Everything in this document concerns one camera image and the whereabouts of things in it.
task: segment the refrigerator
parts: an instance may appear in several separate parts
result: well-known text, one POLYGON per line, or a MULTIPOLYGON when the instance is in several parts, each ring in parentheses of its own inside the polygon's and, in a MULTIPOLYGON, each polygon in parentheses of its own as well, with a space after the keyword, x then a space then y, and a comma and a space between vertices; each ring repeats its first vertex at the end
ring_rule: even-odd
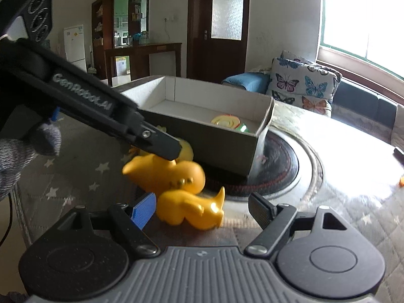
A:
POLYGON ((66 60, 86 72, 83 25, 65 28, 63 30, 63 36, 65 40, 66 60))

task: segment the cable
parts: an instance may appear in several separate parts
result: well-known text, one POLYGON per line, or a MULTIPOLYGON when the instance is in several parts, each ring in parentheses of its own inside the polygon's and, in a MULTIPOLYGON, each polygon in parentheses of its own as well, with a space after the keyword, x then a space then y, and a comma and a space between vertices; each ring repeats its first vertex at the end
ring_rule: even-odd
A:
POLYGON ((11 226, 13 225, 13 201, 11 200, 11 192, 8 194, 9 196, 9 202, 10 202, 10 218, 9 218, 9 226, 7 227, 6 232, 4 233, 3 238, 0 241, 0 247, 2 244, 5 242, 7 236, 9 235, 9 232, 11 230, 11 226))

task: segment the colorful toy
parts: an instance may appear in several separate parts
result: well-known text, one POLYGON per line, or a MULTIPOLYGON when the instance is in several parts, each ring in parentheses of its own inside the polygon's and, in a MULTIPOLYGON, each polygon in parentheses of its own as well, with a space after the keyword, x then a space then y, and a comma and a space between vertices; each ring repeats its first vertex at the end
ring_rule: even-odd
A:
POLYGON ((213 198, 202 198, 185 190, 170 190, 158 198, 156 214, 170 225, 180 225, 186 219, 194 228, 208 230, 220 226, 224 200, 224 187, 213 198))
POLYGON ((212 124, 223 128, 233 129, 239 132, 249 132, 247 125, 241 123, 240 119, 234 115, 219 115, 211 120, 212 124))
POLYGON ((165 191, 182 189, 198 194, 205 186, 202 167, 190 161, 167 161, 153 154, 136 156, 122 169, 134 183, 157 198, 165 191))

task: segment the gray glove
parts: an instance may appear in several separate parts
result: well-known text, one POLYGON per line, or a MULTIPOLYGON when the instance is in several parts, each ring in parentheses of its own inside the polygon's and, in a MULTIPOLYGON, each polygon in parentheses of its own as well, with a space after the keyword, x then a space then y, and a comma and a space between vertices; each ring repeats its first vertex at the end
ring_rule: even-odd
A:
POLYGON ((21 171, 35 154, 57 156, 61 134, 58 127, 42 123, 34 128, 27 140, 0 140, 0 201, 9 193, 21 176, 21 171))

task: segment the window frame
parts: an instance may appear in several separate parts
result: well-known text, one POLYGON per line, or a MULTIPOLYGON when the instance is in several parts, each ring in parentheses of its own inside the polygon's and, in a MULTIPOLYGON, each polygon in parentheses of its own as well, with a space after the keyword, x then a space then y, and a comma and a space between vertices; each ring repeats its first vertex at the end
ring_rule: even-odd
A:
POLYGON ((349 52, 349 51, 347 51, 347 50, 344 50, 344 49, 335 47, 335 46, 333 46, 333 45, 324 43, 324 30, 325 30, 325 22, 326 22, 326 8, 325 8, 325 6, 326 6, 326 0, 323 0, 322 2, 323 2, 323 6, 322 6, 322 25, 321 25, 321 40, 320 40, 320 46, 327 47, 327 48, 330 48, 330 49, 334 49, 334 50, 343 52, 343 53, 345 53, 345 54, 348 54, 348 55, 350 55, 350 56, 353 56, 353 57, 355 57, 355 58, 358 58, 358 59, 360 59, 360 60, 362 60, 362 61, 364 61, 364 62, 367 62, 367 63, 369 63, 369 64, 371 64, 371 65, 374 65, 374 66, 376 66, 376 67, 378 67, 378 68, 381 68, 381 69, 384 70, 385 72, 388 72, 388 73, 390 73, 390 74, 392 74, 392 75, 398 77, 400 80, 403 80, 403 81, 404 81, 404 76, 398 75, 398 74, 396 74, 395 72, 393 72, 392 70, 389 70, 388 68, 386 68, 386 67, 384 67, 384 66, 382 66, 382 65, 379 65, 379 64, 377 64, 377 63, 375 63, 375 62, 373 62, 373 61, 371 61, 371 60, 369 60, 369 59, 367 59, 368 46, 366 47, 366 55, 365 55, 365 57, 362 57, 362 56, 359 56, 359 55, 354 54, 354 53, 352 53, 352 52, 349 52))

